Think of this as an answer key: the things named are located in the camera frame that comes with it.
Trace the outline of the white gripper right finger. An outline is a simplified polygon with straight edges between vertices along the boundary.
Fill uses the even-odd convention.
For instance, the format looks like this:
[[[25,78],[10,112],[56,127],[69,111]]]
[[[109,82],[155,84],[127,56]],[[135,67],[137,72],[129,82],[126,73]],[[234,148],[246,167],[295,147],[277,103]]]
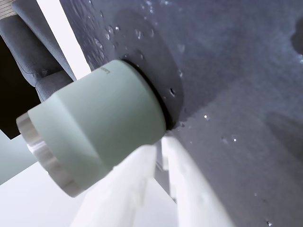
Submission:
[[[223,204],[178,139],[161,139],[163,169],[169,172],[170,196],[176,200],[180,227],[233,227]]]

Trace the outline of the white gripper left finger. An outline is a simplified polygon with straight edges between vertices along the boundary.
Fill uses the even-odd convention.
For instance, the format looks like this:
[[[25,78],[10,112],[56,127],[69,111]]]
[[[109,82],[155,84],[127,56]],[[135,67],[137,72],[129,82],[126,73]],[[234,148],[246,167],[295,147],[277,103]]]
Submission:
[[[143,145],[90,189],[72,227],[132,227],[154,178],[156,147]]]

